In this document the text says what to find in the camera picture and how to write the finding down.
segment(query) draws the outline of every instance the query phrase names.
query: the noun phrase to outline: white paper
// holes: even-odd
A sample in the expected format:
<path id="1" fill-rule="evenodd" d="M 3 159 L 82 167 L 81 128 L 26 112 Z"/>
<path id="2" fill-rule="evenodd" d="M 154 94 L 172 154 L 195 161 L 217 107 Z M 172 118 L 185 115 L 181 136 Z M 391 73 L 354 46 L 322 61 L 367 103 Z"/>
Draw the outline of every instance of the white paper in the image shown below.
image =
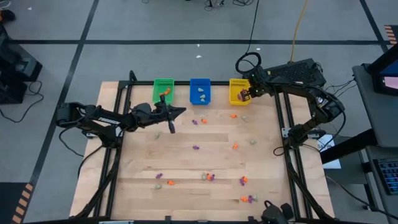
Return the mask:
<path id="1" fill-rule="evenodd" d="M 322 138 L 318 139 L 318 149 L 321 149 L 325 146 L 325 144 L 332 139 L 331 134 L 326 134 L 322 136 Z M 329 148 L 335 146 L 335 142 L 331 141 L 327 144 L 327 146 L 322 149 L 322 151 L 328 150 Z M 324 169 L 341 169 L 340 161 L 337 159 L 335 161 L 328 162 L 327 164 L 323 165 Z"/>

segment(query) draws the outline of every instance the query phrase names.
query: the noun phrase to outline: plastic bin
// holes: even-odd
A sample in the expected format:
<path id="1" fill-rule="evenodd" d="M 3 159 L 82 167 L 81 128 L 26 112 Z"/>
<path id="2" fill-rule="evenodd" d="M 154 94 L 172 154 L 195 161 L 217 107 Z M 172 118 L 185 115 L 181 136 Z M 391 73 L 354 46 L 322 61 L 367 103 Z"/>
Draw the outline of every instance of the plastic bin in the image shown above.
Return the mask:
<path id="1" fill-rule="evenodd" d="M 152 102 L 157 103 L 160 101 L 161 93 L 164 93 L 170 87 L 170 93 L 165 95 L 166 103 L 169 105 L 173 103 L 174 99 L 174 79 L 172 78 L 156 78 L 154 80 L 154 95 L 152 96 Z"/>
<path id="2" fill-rule="evenodd" d="M 206 95 L 205 101 L 200 101 L 200 96 Z M 211 82 L 209 78 L 192 78 L 190 82 L 189 100 L 193 105 L 207 105 L 211 101 Z"/>
<path id="3" fill-rule="evenodd" d="M 229 79 L 229 103 L 231 105 L 239 105 L 245 106 L 251 103 L 250 100 L 242 102 L 239 100 L 238 95 L 242 91 L 242 89 L 248 90 L 250 87 L 249 80 L 240 79 L 240 78 L 231 78 Z"/>

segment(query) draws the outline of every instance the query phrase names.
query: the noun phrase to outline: keyboard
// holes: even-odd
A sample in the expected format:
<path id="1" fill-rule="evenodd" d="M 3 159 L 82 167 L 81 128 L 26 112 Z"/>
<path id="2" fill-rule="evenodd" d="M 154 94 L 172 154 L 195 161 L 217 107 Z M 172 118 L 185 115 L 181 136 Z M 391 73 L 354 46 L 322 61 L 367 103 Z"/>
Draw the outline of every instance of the keyboard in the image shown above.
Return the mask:
<path id="1" fill-rule="evenodd" d="M 321 72 L 313 64 L 312 59 L 264 69 L 272 77 L 282 76 L 290 82 L 302 82 L 313 86 L 323 86 L 326 83 Z"/>
<path id="2" fill-rule="evenodd" d="M 387 194 L 398 195 L 398 158 L 375 159 L 374 165 Z"/>

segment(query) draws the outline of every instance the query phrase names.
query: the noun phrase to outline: yellow bin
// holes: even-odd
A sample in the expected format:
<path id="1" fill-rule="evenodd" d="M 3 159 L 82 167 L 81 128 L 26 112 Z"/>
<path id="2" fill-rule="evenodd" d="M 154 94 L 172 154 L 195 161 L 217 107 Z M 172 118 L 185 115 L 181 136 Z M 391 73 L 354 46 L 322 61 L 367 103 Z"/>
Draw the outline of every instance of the yellow bin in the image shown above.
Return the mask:
<path id="1" fill-rule="evenodd" d="M 248 90 L 250 87 L 249 80 L 241 79 L 241 78 L 230 78 L 229 79 L 229 103 L 231 105 L 240 105 L 245 106 L 251 103 L 250 100 L 242 102 L 239 100 L 238 95 L 240 92 L 245 89 Z"/>

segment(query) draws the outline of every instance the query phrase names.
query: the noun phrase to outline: blue bin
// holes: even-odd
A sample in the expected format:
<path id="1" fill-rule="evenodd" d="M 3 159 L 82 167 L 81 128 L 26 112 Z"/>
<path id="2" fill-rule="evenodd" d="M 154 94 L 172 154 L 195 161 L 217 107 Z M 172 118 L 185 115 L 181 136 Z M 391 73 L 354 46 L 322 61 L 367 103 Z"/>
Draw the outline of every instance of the blue bin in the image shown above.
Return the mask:
<path id="1" fill-rule="evenodd" d="M 205 101 L 200 101 L 200 96 L 206 95 Z M 211 82 L 209 78 L 192 78 L 190 82 L 189 100 L 193 105 L 207 105 L 211 101 Z"/>

